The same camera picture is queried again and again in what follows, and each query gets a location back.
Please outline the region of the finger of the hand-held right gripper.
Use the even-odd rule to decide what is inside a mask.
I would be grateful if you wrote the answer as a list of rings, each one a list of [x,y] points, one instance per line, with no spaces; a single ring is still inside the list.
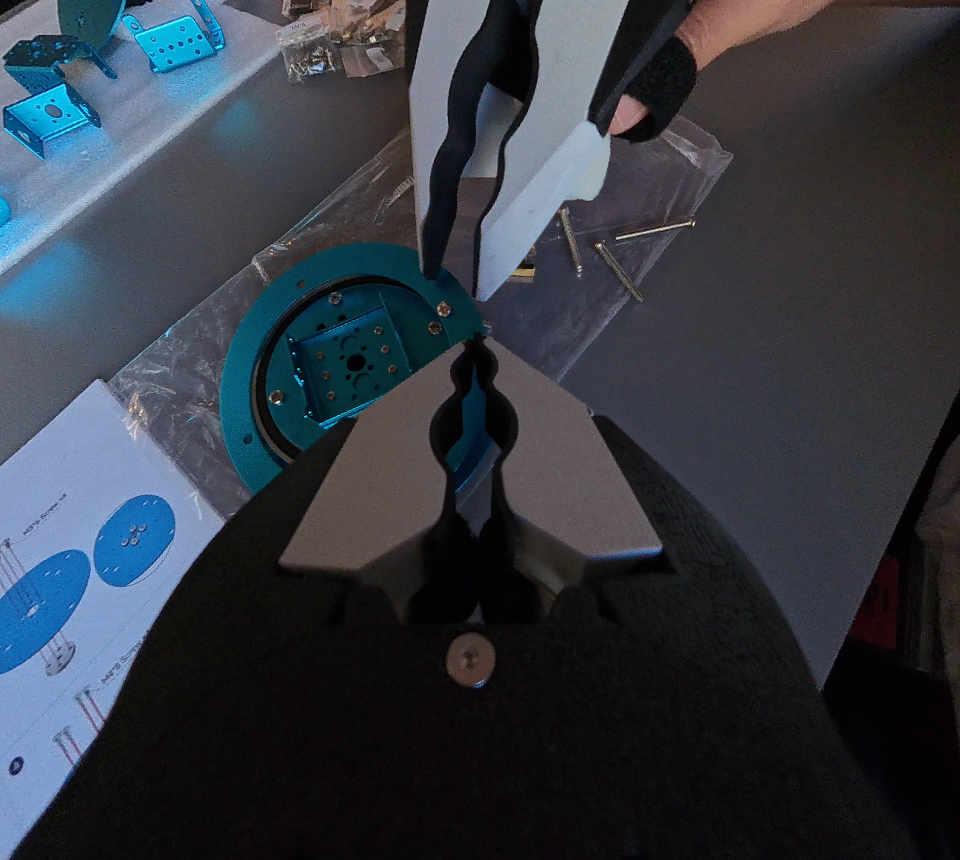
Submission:
[[[459,183],[476,140],[476,112],[488,72],[473,61],[490,58],[472,42],[491,0],[428,0],[409,99],[414,207],[419,267],[439,276],[457,213]]]
[[[499,185],[478,226],[476,299],[488,300],[508,279],[561,205],[602,189],[611,141],[588,112],[628,2],[541,0],[526,108],[486,86],[472,175]]]

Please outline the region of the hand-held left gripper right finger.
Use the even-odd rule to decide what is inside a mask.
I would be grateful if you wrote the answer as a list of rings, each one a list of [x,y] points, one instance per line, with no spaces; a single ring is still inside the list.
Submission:
[[[663,544],[589,408],[492,339],[474,341],[499,447],[479,539],[485,622],[531,623],[543,593],[629,573]]]

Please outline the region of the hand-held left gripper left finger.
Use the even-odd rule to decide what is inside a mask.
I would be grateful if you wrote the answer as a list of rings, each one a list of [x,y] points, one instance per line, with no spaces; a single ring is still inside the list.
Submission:
[[[279,565],[382,590],[404,619],[432,580],[457,573],[473,537],[447,451],[462,434],[469,346],[441,354],[356,419]]]

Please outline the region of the round bearing with blue bracket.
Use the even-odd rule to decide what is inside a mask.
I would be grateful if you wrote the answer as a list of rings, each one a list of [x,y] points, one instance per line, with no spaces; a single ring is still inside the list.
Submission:
[[[298,301],[271,332],[255,372],[267,444],[291,461],[449,348],[439,315],[393,280],[346,280]]]

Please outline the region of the large clear plastic bag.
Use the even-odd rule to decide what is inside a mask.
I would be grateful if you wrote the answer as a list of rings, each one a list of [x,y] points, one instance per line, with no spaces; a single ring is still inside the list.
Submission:
[[[560,381],[630,299],[595,242],[604,240],[638,283],[679,231],[624,243],[614,237],[691,218],[730,160],[711,134],[683,118],[650,143],[613,142],[601,193],[568,206],[582,272],[574,272],[568,241],[553,219],[535,245],[532,279],[503,285],[479,306],[492,337]],[[109,380],[131,431],[150,434],[224,518],[251,494],[229,460],[219,408],[224,362],[243,315],[270,283],[321,250],[348,242],[415,246],[411,172],[403,129]]]

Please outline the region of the grey desk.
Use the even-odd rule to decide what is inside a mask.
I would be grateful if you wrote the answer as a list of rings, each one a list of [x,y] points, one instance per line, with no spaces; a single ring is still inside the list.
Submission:
[[[566,375],[696,496],[825,679],[958,392],[958,13],[839,6],[683,113],[733,154]],[[2,277],[1,456],[406,124],[401,74],[275,59]]]

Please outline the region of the pile of small hardware bags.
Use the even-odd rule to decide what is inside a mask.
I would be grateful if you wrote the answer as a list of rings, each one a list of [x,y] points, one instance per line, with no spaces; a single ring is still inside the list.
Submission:
[[[289,81],[402,69],[406,6],[407,0],[282,0],[287,25],[275,37]]]

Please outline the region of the white foam sheet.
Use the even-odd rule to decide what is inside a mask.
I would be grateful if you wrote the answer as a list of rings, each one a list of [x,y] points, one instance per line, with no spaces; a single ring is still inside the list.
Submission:
[[[126,29],[118,27],[105,60],[109,79],[93,65],[67,69],[71,85],[99,114],[102,126],[85,125],[45,144],[41,159],[1,131],[1,193],[10,207],[1,230],[6,270],[136,170],[221,98],[279,54],[276,25],[205,0],[222,26],[224,50],[167,74],[154,74]],[[197,17],[188,0],[156,0],[133,10],[150,28],[174,18]]]

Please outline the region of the assembly manual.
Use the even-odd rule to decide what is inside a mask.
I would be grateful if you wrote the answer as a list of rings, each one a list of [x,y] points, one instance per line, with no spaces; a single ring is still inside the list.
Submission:
[[[104,728],[185,571],[224,524],[100,381],[1,469],[1,852]]]

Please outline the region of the wide blue U bracket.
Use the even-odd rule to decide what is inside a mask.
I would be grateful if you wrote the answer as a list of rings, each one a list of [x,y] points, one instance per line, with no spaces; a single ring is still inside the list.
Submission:
[[[150,62],[150,70],[165,74],[199,60],[214,56],[225,47],[222,27],[205,0],[190,0],[202,26],[191,16],[145,28],[131,15],[122,22]]]

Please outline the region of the blue flat-top bracket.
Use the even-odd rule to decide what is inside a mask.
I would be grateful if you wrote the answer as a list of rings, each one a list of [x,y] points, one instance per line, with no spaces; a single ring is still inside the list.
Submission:
[[[66,83],[63,67],[78,59],[92,62],[108,78],[117,78],[90,44],[74,36],[42,35],[21,40],[3,56],[6,73],[32,96]]]

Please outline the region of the small blue servo bracket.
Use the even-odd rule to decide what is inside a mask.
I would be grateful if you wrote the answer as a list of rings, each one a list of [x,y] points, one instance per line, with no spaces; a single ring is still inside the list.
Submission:
[[[6,133],[41,159],[45,158],[46,142],[88,124],[102,125],[96,110],[66,83],[3,110]]]

